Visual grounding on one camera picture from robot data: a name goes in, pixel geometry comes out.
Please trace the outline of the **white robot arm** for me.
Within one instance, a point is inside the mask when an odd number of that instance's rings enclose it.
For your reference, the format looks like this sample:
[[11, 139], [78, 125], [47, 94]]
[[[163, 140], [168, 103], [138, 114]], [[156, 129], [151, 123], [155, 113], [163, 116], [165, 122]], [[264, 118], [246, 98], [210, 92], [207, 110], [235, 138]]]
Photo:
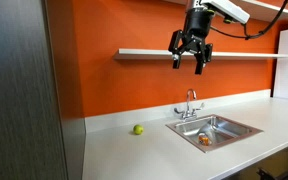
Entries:
[[203, 67], [211, 61], [213, 44], [206, 44], [211, 20], [215, 11], [202, 4], [202, 0], [187, 0], [184, 28], [174, 31], [168, 47], [172, 53], [173, 68], [178, 69], [181, 55], [192, 53], [197, 61], [195, 73], [202, 74]]

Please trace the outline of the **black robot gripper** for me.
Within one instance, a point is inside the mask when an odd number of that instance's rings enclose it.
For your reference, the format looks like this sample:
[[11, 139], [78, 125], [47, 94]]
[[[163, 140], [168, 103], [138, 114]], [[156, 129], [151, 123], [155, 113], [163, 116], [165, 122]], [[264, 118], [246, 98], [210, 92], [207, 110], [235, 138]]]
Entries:
[[201, 75], [204, 63], [211, 61], [212, 45], [205, 43], [214, 10], [193, 8], [186, 13], [184, 29], [174, 31], [168, 51], [172, 53], [173, 68], [178, 69], [181, 55], [190, 52], [197, 61], [195, 74]]

